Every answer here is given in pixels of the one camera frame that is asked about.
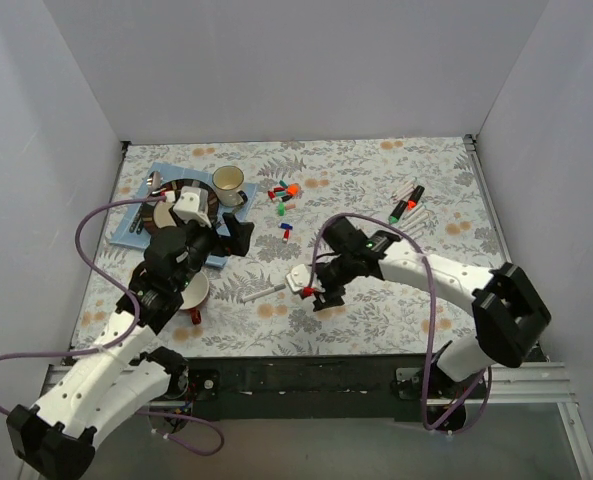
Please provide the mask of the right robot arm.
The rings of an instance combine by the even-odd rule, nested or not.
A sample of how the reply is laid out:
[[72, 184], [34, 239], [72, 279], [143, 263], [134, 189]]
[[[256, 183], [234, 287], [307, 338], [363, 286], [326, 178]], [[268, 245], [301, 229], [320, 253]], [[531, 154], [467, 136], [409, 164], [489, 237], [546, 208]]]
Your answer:
[[551, 313], [518, 265], [480, 267], [424, 253], [408, 235], [387, 224], [367, 236], [352, 218], [350, 214], [330, 218], [316, 238], [335, 257], [314, 268], [314, 306], [322, 310], [340, 305], [347, 284], [373, 277], [427, 292], [432, 316], [439, 300], [469, 314], [474, 333], [430, 353], [430, 367], [422, 378], [436, 395], [455, 395], [466, 380], [494, 364], [520, 367], [549, 326]]

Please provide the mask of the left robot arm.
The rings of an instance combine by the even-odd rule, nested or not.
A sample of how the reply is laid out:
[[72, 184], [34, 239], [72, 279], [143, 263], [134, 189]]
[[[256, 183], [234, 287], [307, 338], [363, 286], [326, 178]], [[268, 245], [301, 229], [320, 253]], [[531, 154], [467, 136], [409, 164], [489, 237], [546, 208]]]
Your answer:
[[155, 234], [89, 355], [32, 406], [16, 406], [6, 424], [19, 458], [47, 479], [79, 479], [97, 447], [148, 401], [181, 398], [188, 363], [153, 342], [183, 304], [182, 293], [209, 256], [245, 256], [254, 225], [222, 216], [228, 233], [191, 220]]

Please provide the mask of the orange capped black highlighter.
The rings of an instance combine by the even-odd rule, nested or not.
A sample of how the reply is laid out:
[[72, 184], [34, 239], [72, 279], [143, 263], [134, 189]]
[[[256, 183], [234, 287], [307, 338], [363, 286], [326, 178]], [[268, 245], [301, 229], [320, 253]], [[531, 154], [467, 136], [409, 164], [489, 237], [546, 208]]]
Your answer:
[[425, 187], [422, 185], [417, 185], [414, 188], [414, 190], [412, 191], [412, 193], [407, 201], [407, 209], [409, 211], [413, 210], [418, 205], [424, 191], [425, 191]]

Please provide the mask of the teal capped white pen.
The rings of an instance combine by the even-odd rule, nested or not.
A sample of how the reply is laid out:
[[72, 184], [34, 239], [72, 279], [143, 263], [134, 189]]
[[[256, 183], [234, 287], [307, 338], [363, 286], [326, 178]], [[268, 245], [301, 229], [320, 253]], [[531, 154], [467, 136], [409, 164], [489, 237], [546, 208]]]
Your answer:
[[415, 216], [410, 216], [407, 218], [400, 229], [403, 232], [411, 232], [414, 229], [420, 228], [430, 217], [430, 214], [427, 211], [422, 211]]

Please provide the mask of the green capped black highlighter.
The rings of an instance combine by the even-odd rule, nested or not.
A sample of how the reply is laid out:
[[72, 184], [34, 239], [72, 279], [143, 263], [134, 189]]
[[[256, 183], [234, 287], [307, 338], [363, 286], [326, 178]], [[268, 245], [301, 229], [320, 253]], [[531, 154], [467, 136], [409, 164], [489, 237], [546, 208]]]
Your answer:
[[395, 206], [393, 211], [388, 216], [388, 224], [389, 225], [396, 224], [400, 220], [400, 218], [402, 217], [402, 214], [405, 212], [405, 210], [407, 208], [407, 205], [408, 205], [408, 202], [406, 200], [401, 200], [397, 203], [397, 205]]

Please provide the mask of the blue capped white pen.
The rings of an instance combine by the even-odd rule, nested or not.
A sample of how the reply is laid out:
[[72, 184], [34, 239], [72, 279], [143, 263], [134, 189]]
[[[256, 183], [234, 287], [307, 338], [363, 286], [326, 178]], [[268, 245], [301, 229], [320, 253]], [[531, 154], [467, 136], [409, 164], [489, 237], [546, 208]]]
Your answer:
[[413, 240], [417, 240], [424, 235], [426, 228], [426, 224], [419, 224], [413, 230], [407, 231], [407, 235]]

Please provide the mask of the pink capped white pen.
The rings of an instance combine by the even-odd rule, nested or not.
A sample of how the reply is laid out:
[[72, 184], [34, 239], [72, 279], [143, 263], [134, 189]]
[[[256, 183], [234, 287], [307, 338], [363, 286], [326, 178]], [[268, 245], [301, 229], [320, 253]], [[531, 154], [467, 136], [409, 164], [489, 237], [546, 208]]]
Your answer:
[[415, 220], [417, 217], [420, 217], [425, 212], [425, 210], [426, 208], [424, 206], [416, 206], [411, 210], [410, 213], [407, 213], [404, 216], [404, 218], [400, 221], [400, 226], [403, 227]]

